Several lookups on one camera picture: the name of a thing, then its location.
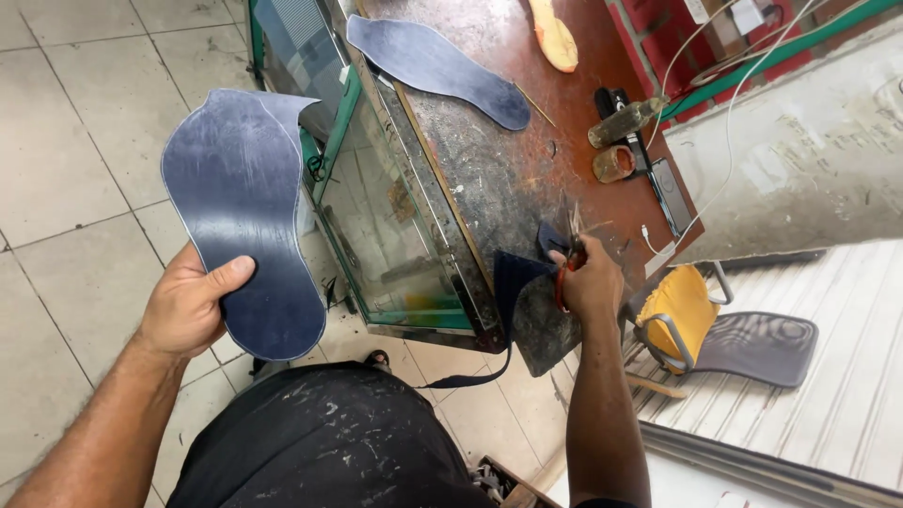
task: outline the man's left hand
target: man's left hand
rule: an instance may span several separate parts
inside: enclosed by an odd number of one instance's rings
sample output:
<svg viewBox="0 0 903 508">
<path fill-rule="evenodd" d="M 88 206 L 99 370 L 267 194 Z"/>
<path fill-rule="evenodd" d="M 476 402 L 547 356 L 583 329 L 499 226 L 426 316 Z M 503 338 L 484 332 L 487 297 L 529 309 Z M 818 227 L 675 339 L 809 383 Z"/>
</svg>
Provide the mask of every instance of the man's left hand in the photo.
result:
<svg viewBox="0 0 903 508">
<path fill-rule="evenodd" d="M 203 353 L 226 332 L 219 299 L 244 286 L 254 268 L 253 259 L 239 256 L 206 273 L 189 241 L 163 272 L 132 340 L 176 360 Z"/>
</svg>

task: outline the tile floor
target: tile floor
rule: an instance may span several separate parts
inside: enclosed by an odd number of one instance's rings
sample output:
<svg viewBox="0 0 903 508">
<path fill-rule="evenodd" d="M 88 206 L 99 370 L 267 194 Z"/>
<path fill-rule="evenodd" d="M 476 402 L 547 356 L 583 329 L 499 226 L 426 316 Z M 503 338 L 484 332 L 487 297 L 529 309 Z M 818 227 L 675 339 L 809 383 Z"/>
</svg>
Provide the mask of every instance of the tile floor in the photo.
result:
<svg viewBox="0 0 903 508">
<path fill-rule="evenodd" d="M 0 506 L 60 437 L 187 240 L 160 179 L 163 144 L 208 89 L 251 89 L 241 0 L 0 0 Z M 335 266 L 301 239 L 315 278 Z M 298 363 L 386 350 L 414 386 L 503 357 L 367 334 L 332 310 Z M 250 382 L 227 336 L 191 362 L 147 506 L 163 506 L 195 436 Z M 532 477 L 563 444 L 575 357 L 531 378 L 519 354 L 477 388 L 422 390 L 469 460 Z"/>
</svg>

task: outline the leather insole template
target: leather insole template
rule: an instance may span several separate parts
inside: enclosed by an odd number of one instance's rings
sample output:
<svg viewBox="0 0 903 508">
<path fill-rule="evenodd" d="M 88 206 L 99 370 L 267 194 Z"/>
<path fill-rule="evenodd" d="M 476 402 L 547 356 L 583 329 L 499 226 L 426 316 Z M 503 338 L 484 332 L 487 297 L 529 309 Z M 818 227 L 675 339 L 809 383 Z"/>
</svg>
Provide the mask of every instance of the leather insole template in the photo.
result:
<svg viewBox="0 0 903 508">
<path fill-rule="evenodd" d="M 530 122 L 530 107 L 514 84 L 471 60 L 428 26 L 353 14 L 347 38 L 405 85 L 466 100 L 509 130 L 521 130 Z"/>
<path fill-rule="evenodd" d="M 248 255 L 256 271 L 220 300 L 235 342 L 267 361 L 320 340 L 326 310 L 298 249 L 302 175 L 298 114 L 317 99 L 214 89 L 176 127 L 161 170 L 208 271 Z"/>
</svg>

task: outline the hand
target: hand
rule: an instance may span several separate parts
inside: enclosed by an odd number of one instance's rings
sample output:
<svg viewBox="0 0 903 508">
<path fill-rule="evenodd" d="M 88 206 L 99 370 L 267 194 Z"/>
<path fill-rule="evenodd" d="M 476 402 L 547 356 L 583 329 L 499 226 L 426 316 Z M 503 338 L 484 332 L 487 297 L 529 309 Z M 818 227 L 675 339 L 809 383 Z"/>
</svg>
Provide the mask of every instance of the hand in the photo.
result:
<svg viewBox="0 0 903 508">
<path fill-rule="evenodd" d="M 204 272 L 198 251 L 189 241 L 170 261 L 151 293 L 133 341 L 151 353 L 190 359 L 203 353 L 226 332 L 219 299 L 245 285 L 255 262 L 239 256 Z"/>
<path fill-rule="evenodd" d="M 620 268 L 602 248 L 601 242 L 590 235 L 580 235 L 586 248 L 586 264 L 575 271 L 564 270 L 564 304 L 586 324 L 595 318 L 610 319 L 618 315 L 624 277 Z M 549 258 L 564 267 L 567 258 L 556 250 Z"/>
</svg>

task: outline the yellow chair cushion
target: yellow chair cushion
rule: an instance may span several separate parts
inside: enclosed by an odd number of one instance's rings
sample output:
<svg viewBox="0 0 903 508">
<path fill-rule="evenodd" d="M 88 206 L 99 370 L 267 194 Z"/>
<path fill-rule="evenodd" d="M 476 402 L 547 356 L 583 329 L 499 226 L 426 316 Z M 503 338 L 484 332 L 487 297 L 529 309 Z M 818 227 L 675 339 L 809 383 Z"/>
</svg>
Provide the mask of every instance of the yellow chair cushion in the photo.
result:
<svg viewBox="0 0 903 508">
<path fill-rule="evenodd" d="M 666 275 L 646 299 L 643 310 L 637 316 L 637 326 L 646 327 L 649 342 L 654 346 L 682 361 L 683 356 L 667 325 L 658 319 L 650 320 L 656 314 L 669 315 L 695 362 L 703 347 L 703 339 L 720 309 L 721 306 L 709 301 L 709 289 L 699 270 L 693 265 L 682 265 Z M 666 367 L 675 374 L 683 373 L 668 363 Z"/>
</svg>

